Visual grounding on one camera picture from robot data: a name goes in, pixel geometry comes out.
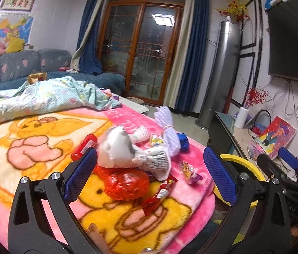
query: white curtain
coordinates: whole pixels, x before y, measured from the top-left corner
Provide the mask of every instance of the white curtain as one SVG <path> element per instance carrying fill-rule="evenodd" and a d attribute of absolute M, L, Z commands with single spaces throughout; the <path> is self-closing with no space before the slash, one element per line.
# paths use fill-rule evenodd
<path fill-rule="evenodd" d="M 185 0 L 182 24 L 177 43 L 175 59 L 171 68 L 168 86 L 165 90 L 164 105 L 174 108 L 181 83 L 190 41 L 195 0 Z"/>
<path fill-rule="evenodd" d="M 72 69 L 75 69 L 75 70 L 78 70 L 79 69 L 79 66 L 78 65 L 79 65 L 80 57 L 81 57 L 82 52 L 83 52 L 83 49 L 84 49 L 84 45 L 87 42 L 87 39 L 88 39 L 90 30 L 91 30 L 91 27 L 94 24 L 94 21 L 96 19 L 97 13 L 99 12 L 99 8 L 101 7 L 101 5 L 103 4 L 104 1 L 105 0 L 97 0 L 97 3 L 96 3 L 95 8 L 94 8 L 94 11 L 92 12 L 92 15 L 91 15 L 91 18 L 90 18 L 90 21 L 89 21 L 87 30 L 84 33 L 84 36 L 83 36 L 81 45 L 80 45 L 79 49 L 74 52 L 74 54 L 72 56 L 71 63 L 70 63 L 70 67 Z"/>

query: yellow cartoon duck print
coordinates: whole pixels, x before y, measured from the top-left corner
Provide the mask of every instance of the yellow cartoon duck print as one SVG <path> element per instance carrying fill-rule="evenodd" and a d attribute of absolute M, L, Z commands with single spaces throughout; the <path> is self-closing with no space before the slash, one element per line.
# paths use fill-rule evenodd
<path fill-rule="evenodd" d="M 66 158 L 73 152 L 72 140 L 62 140 L 49 146 L 49 136 L 69 135 L 89 125 L 79 119 L 57 119 L 52 116 L 40 119 L 38 116 L 30 117 L 19 123 L 20 120 L 16 120 L 9 126 L 9 134 L 0 138 L 0 146 L 8 149 L 7 161 L 15 169 L 22 170 L 22 176 L 29 176 L 31 179 L 43 178 L 47 162 Z"/>
<path fill-rule="evenodd" d="M 111 253 L 140 253 L 144 248 L 158 250 L 166 233 L 180 229 L 190 217 L 190 207 L 168 197 L 149 217 L 139 204 L 152 197 L 160 182 L 150 183 L 149 193 L 135 201 L 119 202 L 104 193 L 104 183 L 92 174 L 80 194 L 80 200 L 92 210 L 80 220 L 88 229 L 93 222 L 109 245 Z"/>

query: glass door panel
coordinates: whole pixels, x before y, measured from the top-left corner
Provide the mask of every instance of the glass door panel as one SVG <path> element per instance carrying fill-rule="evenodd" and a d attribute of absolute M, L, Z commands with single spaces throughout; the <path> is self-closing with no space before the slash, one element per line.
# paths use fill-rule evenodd
<path fill-rule="evenodd" d="M 104 72 L 126 76 L 140 5 L 112 6 L 102 44 Z"/>
<path fill-rule="evenodd" d="M 176 8 L 146 6 L 131 73 L 130 95 L 157 102 L 161 99 L 164 74 L 170 66 L 176 15 Z"/>

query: white yarn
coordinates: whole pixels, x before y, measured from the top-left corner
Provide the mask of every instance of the white yarn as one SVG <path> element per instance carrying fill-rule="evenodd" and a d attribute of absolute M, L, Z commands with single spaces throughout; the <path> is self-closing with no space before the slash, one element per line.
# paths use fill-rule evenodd
<path fill-rule="evenodd" d="M 132 135 L 129 135 L 132 144 L 146 141 L 150 138 L 150 133 L 145 126 L 139 126 Z"/>
<path fill-rule="evenodd" d="M 163 143 L 167 145 L 170 157 L 174 157 L 181 150 L 181 142 L 174 127 L 170 127 L 173 125 L 171 112 L 168 107 L 162 106 L 158 107 L 154 116 L 157 124 L 164 128 Z"/>

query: red plastic bag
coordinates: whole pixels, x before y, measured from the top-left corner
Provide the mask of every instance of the red plastic bag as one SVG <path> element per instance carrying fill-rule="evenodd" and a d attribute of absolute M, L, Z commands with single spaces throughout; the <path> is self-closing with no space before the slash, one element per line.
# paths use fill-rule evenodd
<path fill-rule="evenodd" d="M 105 168 L 96 164 L 95 169 L 92 172 L 99 176 L 101 180 L 105 180 L 108 176 L 123 170 L 124 168 Z"/>
<path fill-rule="evenodd" d="M 129 168 L 104 180 L 104 192 L 115 200 L 134 200 L 149 191 L 149 177 L 140 170 Z"/>

